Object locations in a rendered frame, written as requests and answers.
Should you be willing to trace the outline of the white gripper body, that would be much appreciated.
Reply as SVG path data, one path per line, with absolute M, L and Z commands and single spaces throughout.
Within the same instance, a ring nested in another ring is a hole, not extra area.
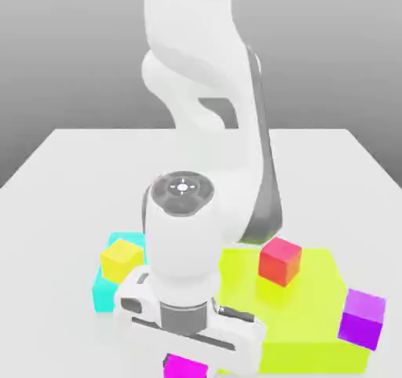
M 115 313 L 115 328 L 122 342 L 154 355 L 174 354 L 241 376 L 254 375 L 260 368 L 263 339 L 252 324 L 234 318 L 215 316 L 201 333 L 181 336 L 133 314 Z

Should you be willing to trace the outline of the small magenta cube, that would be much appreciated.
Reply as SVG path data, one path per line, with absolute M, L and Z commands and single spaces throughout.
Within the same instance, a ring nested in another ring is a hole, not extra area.
M 206 378 L 208 366 L 168 354 L 163 361 L 163 378 Z

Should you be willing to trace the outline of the small red cube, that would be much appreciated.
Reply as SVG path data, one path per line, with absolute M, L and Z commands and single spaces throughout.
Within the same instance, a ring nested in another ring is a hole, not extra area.
M 299 272 L 302 247 L 282 238 L 273 238 L 259 255 L 258 274 L 282 287 L 286 287 Z

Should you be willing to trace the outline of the small purple cube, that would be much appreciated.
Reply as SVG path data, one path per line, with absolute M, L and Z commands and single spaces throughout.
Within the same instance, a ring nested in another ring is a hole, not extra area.
M 348 289 L 338 338 L 375 351 L 381 335 L 385 311 L 385 298 Z

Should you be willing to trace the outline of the small yellow cube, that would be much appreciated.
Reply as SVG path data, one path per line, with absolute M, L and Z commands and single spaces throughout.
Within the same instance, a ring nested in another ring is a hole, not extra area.
M 144 250 L 136 244 L 119 239 L 100 254 L 102 275 L 120 284 L 137 266 L 144 264 Z

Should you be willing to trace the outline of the large lime yellow box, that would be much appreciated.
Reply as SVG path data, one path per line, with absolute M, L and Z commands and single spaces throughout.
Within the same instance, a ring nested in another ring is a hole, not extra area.
M 266 324 L 260 373 L 364 373 L 370 351 L 338 338 L 347 288 L 331 252 L 303 249 L 285 287 L 258 264 L 257 249 L 225 249 L 219 302 Z

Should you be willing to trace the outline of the large cyan box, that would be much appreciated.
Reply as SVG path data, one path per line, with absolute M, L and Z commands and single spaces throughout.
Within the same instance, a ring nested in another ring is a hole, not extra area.
M 145 237 L 141 232 L 113 232 L 109 236 L 106 248 L 108 249 L 110 246 L 113 246 L 118 241 L 129 242 L 131 245 L 142 248 L 144 260 L 140 262 L 140 264 L 148 264 L 147 254 L 145 250 Z M 118 287 L 118 283 L 112 282 L 104 277 L 102 265 L 100 265 L 92 287 L 93 306 L 96 312 L 113 312 L 115 307 L 114 295 Z

